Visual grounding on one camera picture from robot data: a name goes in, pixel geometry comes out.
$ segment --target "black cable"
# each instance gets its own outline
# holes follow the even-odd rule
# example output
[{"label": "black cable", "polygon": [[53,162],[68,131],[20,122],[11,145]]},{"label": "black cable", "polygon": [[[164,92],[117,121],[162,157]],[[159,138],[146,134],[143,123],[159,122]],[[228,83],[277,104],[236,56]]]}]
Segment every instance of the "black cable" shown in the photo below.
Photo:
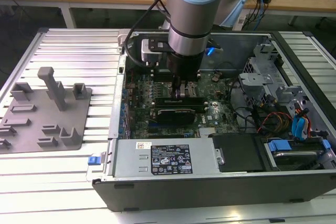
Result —
[{"label": "black cable", "polygon": [[243,28],[245,28],[246,26],[248,27],[248,25],[249,25],[250,23],[256,21],[258,17],[260,18],[260,21],[261,21],[261,19],[265,16],[265,11],[266,11],[267,7],[264,8],[263,13],[262,13],[262,14],[260,15],[260,17],[259,17],[259,12],[260,12],[260,9],[261,9],[261,1],[260,1],[260,0],[256,0],[256,6],[255,6],[255,8],[254,8],[252,14],[250,14],[249,17],[247,18],[247,21],[246,21],[245,24],[243,25]]},{"label": "black cable", "polygon": [[12,0],[12,1],[27,15],[29,19],[35,22],[34,19],[26,12],[26,10],[22,6],[20,6],[18,2],[16,2],[16,0]]},{"label": "black cable", "polygon": [[169,13],[169,11],[168,11],[168,9],[166,8],[166,6],[164,5],[164,3],[162,2],[162,0],[159,0],[159,2],[160,2],[160,4],[161,4],[161,6],[162,6],[162,8],[164,9],[164,11],[166,12],[166,16],[168,15],[168,17],[170,17],[170,13]]},{"label": "black cable", "polygon": [[152,68],[151,66],[146,66],[145,64],[143,64],[142,62],[138,61],[137,59],[133,58],[133,56],[131,55],[129,49],[128,49],[128,41],[131,38],[132,33],[134,32],[136,26],[145,18],[145,16],[155,7],[155,5],[157,5],[159,2],[159,0],[155,0],[154,3],[146,10],[146,12],[138,19],[137,22],[135,22],[135,24],[131,27],[129,33],[126,36],[126,39],[123,43],[123,47],[124,50],[126,52],[126,54],[128,55],[128,57],[139,67],[142,68]]},{"label": "black cable", "polygon": [[[258,127],[253,121],[251,121],[251,120],[248,119],[247,117],[245,117],[245,116],[239,114],[237,111],[235,111],[235,114],[236,114],[237,116],[239,116],[240,118],[244,119],[245,121],[249,122],[249,123],[252,124],[253,126]],[[268,131],[268,132],[270,132],[270,133],[276,133],[275,131],[273,131],[273,130],[271,130],[271,129],[269,129],[269,128],[263,126],[263,125],[260,126],[260,127],[261,127],[263,130]]]},{"label": "black cable", "polygon": [[231,94],[232,94],[232,90],[233,90],[233,87],[235,86],[235,83],[239,81],[239,78],[237,77],[234,81],[232,81],[232,84],[231,84],[231,87],[230,87],[230,90],[229,90],[229,94],[227,96],[227,100],[230,102],[231,101]]}]

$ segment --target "blue latch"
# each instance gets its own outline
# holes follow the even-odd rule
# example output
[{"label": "blue latch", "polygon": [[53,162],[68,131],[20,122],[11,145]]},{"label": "blue latch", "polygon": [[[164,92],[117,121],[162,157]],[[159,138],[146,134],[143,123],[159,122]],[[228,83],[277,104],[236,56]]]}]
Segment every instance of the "blue latch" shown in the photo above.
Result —
[{"label": "blue latch", "polygon": [[324,148],[325,148],[326,150],[331,149],[331,145],[330,145],[330,143],[329,143],[328,140],[323,139],[323,140],[322,140],[322,144],[323,144],[323,146],[324,146]]},{"label": "blue latch", "polygon": [[101,157],[89,157],[88,165],[100,165],[101,164]]},{"label": "blue latch", "polygon": [[268,147],[271,152],[283,152],[292,150],[288,140],[272,140],[268,143]]}]

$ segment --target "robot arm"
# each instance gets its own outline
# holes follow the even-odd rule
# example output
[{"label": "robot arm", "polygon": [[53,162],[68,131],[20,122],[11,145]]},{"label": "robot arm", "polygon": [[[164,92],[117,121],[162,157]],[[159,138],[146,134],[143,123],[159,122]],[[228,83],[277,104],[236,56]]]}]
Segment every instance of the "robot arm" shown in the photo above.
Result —
[{"label": "robot arm", "polygon": [[202,63],[212,25],[221,0],[172,0],[167,68],[174,74],[173,86],[195,74]]}]

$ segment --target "blue tab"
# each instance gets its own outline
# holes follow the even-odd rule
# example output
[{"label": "blue tab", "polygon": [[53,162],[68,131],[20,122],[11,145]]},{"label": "blue tab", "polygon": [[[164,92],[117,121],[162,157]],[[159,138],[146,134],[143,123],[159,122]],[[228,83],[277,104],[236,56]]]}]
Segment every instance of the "blue tab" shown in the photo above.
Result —
[{"label": "blue tab", "polygon": [[283,152],[292,150],[288,140],[272,140],[270,143],[268,143],[268,147],[271,152]]},{"label": "blue tab", "polygon": [[209,51],[208,51],[208,53],[207,53],[206,55],[207,55],[207,56],[210,56],[210,55],[213,54],[214,51],[215,51],[215,48],[214,48],[214,47],[210,47],[210,48],[209,48]]},{"label": "blue tab", "polygon": [[298,137],[299,140],[304,141],[304,138],[302,137],[303,129],[305,128],[306,121],[304,118],[299,118],[297,115],[293,118],[292,123],[292,134],[295,137]]},{"label": "blue tab", "polygon": [[323,144],[324,148],[326,148],[326,150],[331,149],[331,145],[330,145],[330,143],[329,143],[328,140],[323,139],[323,140],[322,140],[322,144]]},{"label": "blue tab", "polygon": [[89,157],[88,165],[100,165],[101,157]]}]

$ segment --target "red wire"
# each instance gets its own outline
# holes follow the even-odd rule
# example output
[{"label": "red wire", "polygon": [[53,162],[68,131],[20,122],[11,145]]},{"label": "red wire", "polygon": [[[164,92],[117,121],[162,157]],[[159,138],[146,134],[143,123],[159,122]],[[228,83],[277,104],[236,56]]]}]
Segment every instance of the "red wire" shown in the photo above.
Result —
[{"label": "red wire", "polygon": [[261,130],[261,127],[264,125],[264,123],[269,119],[269,117],[270,117],[271,115],[278,115],[278,114],[285,115],[285,116],[287,116],[289,119],[291,119],[291,120],[293,121],[293,119],[290,117],[289,114],[286,114],[286,113],[283,113],[283,112],[272,112],[272,113],[269,113],[269,114],[267,115],[267,117],[264,119],[264,121],[262,122],[262,124],[261,124],[261,126],[260,126],[260,128],[258,129],[257,132],[259,133],[259,131]]}]

